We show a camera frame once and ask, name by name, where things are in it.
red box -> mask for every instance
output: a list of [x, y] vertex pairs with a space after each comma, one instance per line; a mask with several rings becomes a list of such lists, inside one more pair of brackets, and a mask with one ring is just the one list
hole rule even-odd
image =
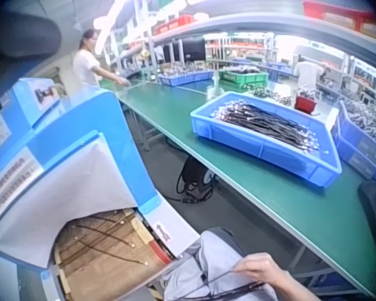
[[376, 38], [376, 16], [373, 11], [346, 8], [311, 0], [303, 0], [303, 9], [307, 17], [335, 23]]
[[154, 35], [157, 36], [158, 34], [165, 33], [169, 30], [176, 29], [180, 26], [187, 25], [190, 23], [195, 22], [195, 19], [193, 16], [189, 16], [188, 14], [184, 14], [181, 17], [177, 19], [173, 19], [167, 23], [161, 24], [158, 27], [155, 28]]
[[316, 107], [316, 102], [314, 102], [312, 99], [305, 98], [302, 96], [297, 96], [295, 99], [294, 108], [298, 111], [311, 115], [315, 107]]

white wall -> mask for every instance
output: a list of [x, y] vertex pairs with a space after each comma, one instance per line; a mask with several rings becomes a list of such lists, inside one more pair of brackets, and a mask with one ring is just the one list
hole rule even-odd
[[58, 67], [60, 69], [59, 75], [60, 79], [64, 84], [64, 88], [68, 94], [68, 96], [72, 96], [75, 92], [77, 92], [81, 85], [77, 81], [74, 76], [73, 72], [73, 57], [75, 52], [70, 53], [69, 55], [63, 56], [62, 58], [57, 59], [56, 61], [50, 63], [49, 65], [40, 68], [39, 70], [34, 71], [31, 76], [32, 77], [42, 77], [42, 74], [47, 72], [48, 70]]

gray pants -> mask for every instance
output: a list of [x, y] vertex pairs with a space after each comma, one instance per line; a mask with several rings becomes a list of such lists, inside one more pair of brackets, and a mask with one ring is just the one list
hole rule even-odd
[[[243, 257], [233, 237], [225, 230], [216, 228], [201, 234], [180, 260], [173, 262], [162, 279], [166, 282], [164, 298], [176, 300], [204, 284], [204, 277], [212, 281], [226, 273]], [[203, 286], [186, 297], [215, 295], [251, 283], [254, 280], [239, 273], [228, 273]], [[265, 285], [260, 290], [238, 298], [239, 301], [277, 301], [274, 290]]]

green workbench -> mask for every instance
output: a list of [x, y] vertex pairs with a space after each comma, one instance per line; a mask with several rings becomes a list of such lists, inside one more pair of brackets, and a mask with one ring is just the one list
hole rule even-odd
[[[212, 82], [183, 87], [133, 82], [119, 99], [201, 161], [313, 251], [361, 292], [376, 296], [376, 246], [357, 188], [363, 179], [343, 163], [328, 188], [316, 187], [270, 163], [196, 137], [190, 112], [207, 101]], [[221, 86], [226, 91], [238, 88]]]

ceiling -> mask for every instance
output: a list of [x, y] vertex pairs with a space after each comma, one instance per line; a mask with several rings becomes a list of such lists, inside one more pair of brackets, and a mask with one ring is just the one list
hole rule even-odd
[[[61, 48], [49, 63], [77, 49], [82, 32], [93, 27], [93, 20], [107, 15], [113, 0], [9, 0], [5, 7], [20, 13], [52, 19], [60, 28]], [[116, 26], [122, 27], [134, 14], [133, 1], [127, 0]]]
[[[45, 63], [67, 55], [78, 47], [82, 31], [92, 28], [93, 20], [105, 16], [113, 0], [8, 0], [6, 7], [12, 11], [50, 18], [60, 27], [62, 35], [58, 54]], [[303, 13], [302, 0], [210, 0], [188, 6], [184, 13], [205, 12], [210, 16], [242, 12]], [[116, 28], [123, 27], [135, 15], [133, 0], [127, 0], [120, 13]]]

